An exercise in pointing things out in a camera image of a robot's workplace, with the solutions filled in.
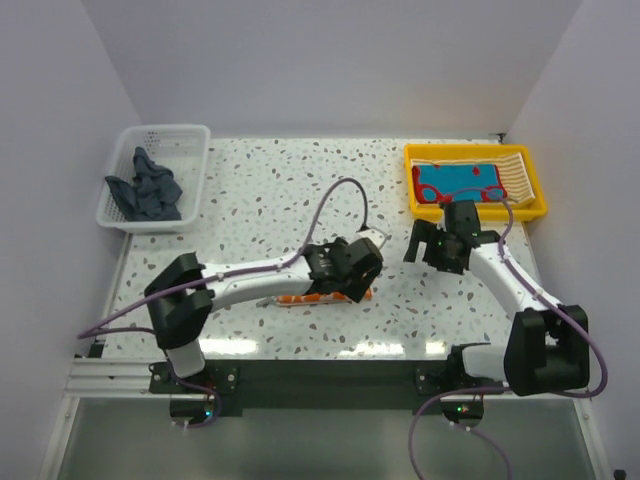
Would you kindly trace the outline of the orange white patterned cloth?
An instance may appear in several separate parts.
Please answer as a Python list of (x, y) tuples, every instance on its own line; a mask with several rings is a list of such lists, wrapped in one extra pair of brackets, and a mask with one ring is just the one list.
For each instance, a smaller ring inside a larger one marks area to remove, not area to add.
[(275, 297), (276, 304), (283, 307), (348, 303), (352, 299), (339, 292), (329, 294), (281, 295)]

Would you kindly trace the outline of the red patterned towel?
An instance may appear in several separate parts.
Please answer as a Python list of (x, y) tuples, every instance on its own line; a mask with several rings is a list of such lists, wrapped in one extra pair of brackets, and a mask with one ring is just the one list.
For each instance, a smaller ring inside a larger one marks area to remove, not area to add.
[(491, 203), (507, 198), (494, 164), (416, 163), (410, 169), (414, 196), (419, 204), (470, 200)]

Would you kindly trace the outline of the yellow striped Doraemon towel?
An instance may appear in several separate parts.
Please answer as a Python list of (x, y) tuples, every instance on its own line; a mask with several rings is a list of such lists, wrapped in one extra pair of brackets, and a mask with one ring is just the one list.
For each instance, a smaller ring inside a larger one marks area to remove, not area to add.
[(416, 163), (434, 164), (462, 164), (483, 163), (494, 164), (499, 172), (500, 179), (507, 191), (506, 200), (513, 206), (527, 205), (535, 199), (534, 190), (527, 173), (523, 156), (519, 153), (488, 158), (466, 159), (417, 159), (410, 160), (411, 166)]

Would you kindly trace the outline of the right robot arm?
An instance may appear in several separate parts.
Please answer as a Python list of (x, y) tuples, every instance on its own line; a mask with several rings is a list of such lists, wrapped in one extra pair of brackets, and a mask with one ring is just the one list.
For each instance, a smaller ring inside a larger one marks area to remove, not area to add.
[(519, 396), (560, 393), (590, 381), (588, 316), (542, 289), (510, 253), (505, 234), (481, 226), (471, 200), (442, 206), (440, 222), (416, 220), (404, 259), (478, 278), (511, 320), (504, 345), (452, 346), (445, 379), (468, 392), (480, 381), (507, 384)]

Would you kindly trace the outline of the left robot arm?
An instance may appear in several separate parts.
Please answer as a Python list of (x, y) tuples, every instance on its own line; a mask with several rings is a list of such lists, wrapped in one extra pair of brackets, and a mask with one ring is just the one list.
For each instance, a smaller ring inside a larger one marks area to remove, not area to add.
[(266, 297), (339, 293), (360, 302), (383, 266), (386, 236), (368, 229), (349, 242), (308, 244), (299, 253), (270, 261), (202, 264), (194, 253), (178, 256), (144, 290), (158, 347), (172, 379), (185, 392), (208, 379), (198, 338), (208, 316), (226, 307)]

